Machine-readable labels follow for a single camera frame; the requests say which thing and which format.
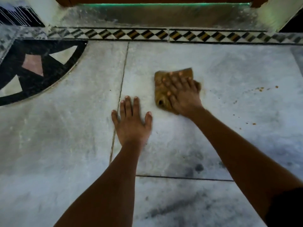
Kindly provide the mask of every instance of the person's left arm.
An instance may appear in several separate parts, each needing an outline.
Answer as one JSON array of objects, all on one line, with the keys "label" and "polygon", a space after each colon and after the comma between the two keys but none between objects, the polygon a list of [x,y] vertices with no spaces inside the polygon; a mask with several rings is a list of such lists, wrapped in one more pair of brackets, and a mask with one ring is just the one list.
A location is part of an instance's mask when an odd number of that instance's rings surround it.
[{"label": "person's left arm", "polygon": [[151,113],[147,112],[143,124],[139,108],[139,99],[134,98],[132,109],[127,96],[120,103],[121,121],[118,113],[112,111],[122,149],[105,172],[65,211],[55,227],[131,227],[137,163],[152,129]]}]

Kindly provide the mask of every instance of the black curved inlay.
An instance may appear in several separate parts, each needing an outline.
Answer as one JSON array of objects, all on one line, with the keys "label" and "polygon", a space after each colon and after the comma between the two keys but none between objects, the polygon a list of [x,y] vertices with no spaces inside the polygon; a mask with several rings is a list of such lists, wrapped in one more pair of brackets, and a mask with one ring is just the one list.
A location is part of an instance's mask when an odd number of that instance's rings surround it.
[{"label": "black curved inlay", "polygon": [[[76,64],[86,44],[87,41],[82,40],[15,40],[0,65],[0,89],[5,87],[17,75],[22,91],[13,95],[0,97],[0,106],[36,95],[56,83]],[[74,45],[78,47],[64,65],[49,56],[49,54],[63,51]],[[41,56],[43,76],[22,68],[25,54]]]}]

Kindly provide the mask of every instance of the brown cloth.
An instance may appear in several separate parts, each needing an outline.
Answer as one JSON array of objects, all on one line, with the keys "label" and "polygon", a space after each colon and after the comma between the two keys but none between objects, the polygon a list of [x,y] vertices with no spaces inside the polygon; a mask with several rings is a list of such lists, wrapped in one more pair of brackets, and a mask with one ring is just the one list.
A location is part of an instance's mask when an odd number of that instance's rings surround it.
[{"label": "brown cloth", "polygon": [[[179,72],[182,72],[182,76],[183,77],[191,77],[194,78],[193,72],[191,68],[186,68],[183,70],[179,70],[179,71],[174,71],[173,76],[178,76]],[[172,112],[176,115],[178,115],[179,113],[172,108],[172,105],[167,97],[167,92],[169,91],[169,89],[163,84],[162,79],[164,77],[168,77],[170,74],[170,72],[167,71],[158,71],[154,74],[154,85],[155,85],[155,90],[154,90],[154,101],[157,105],[157,107]],[[196,88],[198,90],[198,92],[201,91],[201,83],[195,81],[195,85]]]}]

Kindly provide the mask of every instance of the green light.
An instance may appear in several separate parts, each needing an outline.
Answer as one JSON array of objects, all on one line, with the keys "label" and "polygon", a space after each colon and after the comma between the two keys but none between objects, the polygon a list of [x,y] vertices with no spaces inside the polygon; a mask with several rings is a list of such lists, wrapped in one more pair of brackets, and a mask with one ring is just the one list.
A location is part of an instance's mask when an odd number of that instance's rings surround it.
[{"label": "green light", "polygon": [[84,4],[89,6],[150,6],[150,5],[186,5],[186,6],[206,6],[206,5],[247,5],[250,3],[136,3],[136,4],[116,4],[116,3],[100,3],[100,4]]}]

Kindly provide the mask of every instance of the pink tile piece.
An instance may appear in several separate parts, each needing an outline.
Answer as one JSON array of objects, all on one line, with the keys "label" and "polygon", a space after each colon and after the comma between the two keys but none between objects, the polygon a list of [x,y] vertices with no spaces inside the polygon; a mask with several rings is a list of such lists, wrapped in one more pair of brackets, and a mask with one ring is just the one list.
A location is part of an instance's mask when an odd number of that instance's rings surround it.
[{"label": "pink tile piece", "polygon": [[42,61],[40,55],[25,54],[22,68],[34,72],[37,75],[43,76]]}]

